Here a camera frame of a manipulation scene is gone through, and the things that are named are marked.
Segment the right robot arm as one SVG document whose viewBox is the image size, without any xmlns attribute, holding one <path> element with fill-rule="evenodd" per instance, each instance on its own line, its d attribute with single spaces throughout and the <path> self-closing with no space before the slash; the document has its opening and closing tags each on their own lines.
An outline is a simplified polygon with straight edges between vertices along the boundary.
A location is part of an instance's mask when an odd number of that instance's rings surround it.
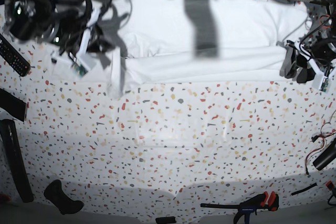
<svg viewBox="0 0 336 224">
<path fill-rule="evenodd" d="M 54 73 L 106 81 L 114 95 L 144 83 L 277 80 L 285 43 L 311 28 L 285 0 L 4 0 L 3 31 L 55 50 Z"/>
</svg>

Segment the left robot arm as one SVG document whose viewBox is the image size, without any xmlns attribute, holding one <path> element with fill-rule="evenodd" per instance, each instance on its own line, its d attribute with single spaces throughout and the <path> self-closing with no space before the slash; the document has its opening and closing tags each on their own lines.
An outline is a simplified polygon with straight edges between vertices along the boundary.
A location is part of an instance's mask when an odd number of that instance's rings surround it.
<svg viewBox="0 0 336 224">
<path fill-rule="evenodd" d="M 280 44 L 287 50 L 280 75 L 297 83 L 311 81 L 313 88 L 328 92 L 335 76 L 335 0 L 324 0 L 321 7 L 310 3 L 308 11 L 308 34 Z"/>
</svg>

